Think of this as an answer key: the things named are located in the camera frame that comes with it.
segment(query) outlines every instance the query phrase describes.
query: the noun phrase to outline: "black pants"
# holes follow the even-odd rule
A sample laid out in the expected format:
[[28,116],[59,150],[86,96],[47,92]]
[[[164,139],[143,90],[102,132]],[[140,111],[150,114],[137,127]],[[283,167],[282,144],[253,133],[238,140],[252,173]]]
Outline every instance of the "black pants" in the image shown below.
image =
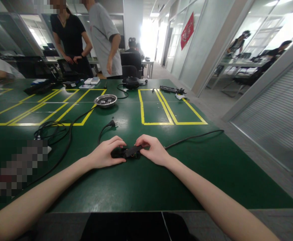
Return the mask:
[[196,241],[183,218],[163,213],[92,213],[84,228],[81,241]]
[[107,79],[122,79],[121,75],[107,77]]
[[79,74],[82,74],[80,78],[87,79],[87,78],[93,78],[93,72],[90,66],[90,63],[87,59],[87,57],[84,57],[82,59],[77,60],[78,64],[69,64],[72,71],[76,71]]

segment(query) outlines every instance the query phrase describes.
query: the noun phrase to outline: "ponytail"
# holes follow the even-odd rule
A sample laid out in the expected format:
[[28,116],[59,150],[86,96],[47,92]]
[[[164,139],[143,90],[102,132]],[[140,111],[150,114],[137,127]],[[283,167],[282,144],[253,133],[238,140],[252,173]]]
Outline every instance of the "ponytail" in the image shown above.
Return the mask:
[[66,12],[69,13],[70,15],[72,15],[72,12],[69,10],[68,7],[66,7]]

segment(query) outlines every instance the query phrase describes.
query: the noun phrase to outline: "computer monitor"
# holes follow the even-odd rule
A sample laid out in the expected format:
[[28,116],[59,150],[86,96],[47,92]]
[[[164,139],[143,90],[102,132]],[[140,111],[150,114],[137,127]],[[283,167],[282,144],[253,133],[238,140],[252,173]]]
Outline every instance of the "computer monitor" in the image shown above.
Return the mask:
[[48,47],[49,47],[50,49],[54,49],[54,48],[55,48],[54,45],[53,45],[52,43],[48,43],[47,45],[48,45]]

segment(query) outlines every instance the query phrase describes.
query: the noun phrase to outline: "black bag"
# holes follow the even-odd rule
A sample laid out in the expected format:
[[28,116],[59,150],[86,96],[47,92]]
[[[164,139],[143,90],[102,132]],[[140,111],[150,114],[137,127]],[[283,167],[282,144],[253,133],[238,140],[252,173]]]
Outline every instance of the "black bag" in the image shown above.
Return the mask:
[[129,77],[122,80],[123,87],[127,89],[137,89],[140,86],[139,78]]

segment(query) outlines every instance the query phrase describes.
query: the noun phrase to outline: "white table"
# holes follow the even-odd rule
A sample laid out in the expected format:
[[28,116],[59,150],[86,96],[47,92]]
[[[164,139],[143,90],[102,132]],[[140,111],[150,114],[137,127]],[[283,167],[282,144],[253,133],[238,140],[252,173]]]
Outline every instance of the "white table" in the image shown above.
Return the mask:
[[236,73],[238,73],[239,69],[242,67],[250,67],[250,68],[257,68],[257,67],[262,67],[266,62],[260,62],[260,63],[254,63],[250,60],[242,60],[242,59],[231,59],[231,60],[222,60],[219,65],[223,65],[224,68],[223,70],[220,72],[219,76],[216,78],[215,82],[213,83],[212,86],[209,86],[207,84],[207,87],[210,89],[213,89],[218,81],[220,80],[220,78],[222,77],[224,71],[226,70],[227,67],[236,67],[236,69],[234,70],[232,76],[234,76]]
[[149,65],[148,66],[148,74],[147,74],[147,78],[148,79],[152,79],[152,74],[153,74],[153,64],[154,64],[154,61],[145,61],[145,60],[142,60],[141,63],[143,65]]

